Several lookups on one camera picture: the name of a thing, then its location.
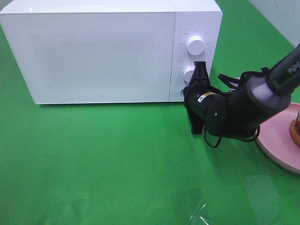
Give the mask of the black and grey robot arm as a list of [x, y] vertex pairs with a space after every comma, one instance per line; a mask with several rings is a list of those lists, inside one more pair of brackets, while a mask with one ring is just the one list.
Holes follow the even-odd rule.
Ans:
[[299, 47], [272, 68], [246, 71], [239, 79], [219, 74], [229, 92], [211, 85], [204, 61], [194, 64], [190, 82], [182, 91], [194, 135], [254, 141], [260, 125], [285, 110], [291, 93], [300, 85]]

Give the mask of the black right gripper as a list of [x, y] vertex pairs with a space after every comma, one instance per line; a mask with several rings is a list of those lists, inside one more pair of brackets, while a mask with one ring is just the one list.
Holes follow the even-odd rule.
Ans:
[[227, 99], [218, 89], [209, 86], [209, 76], [205, 61], [194, 61], [194, 71], [185, 87], [185, 108], [190, 108], [205, 122], [204, 128], [214, 136], [222, 136], [225, 121], [229, 113], [226, 108]]

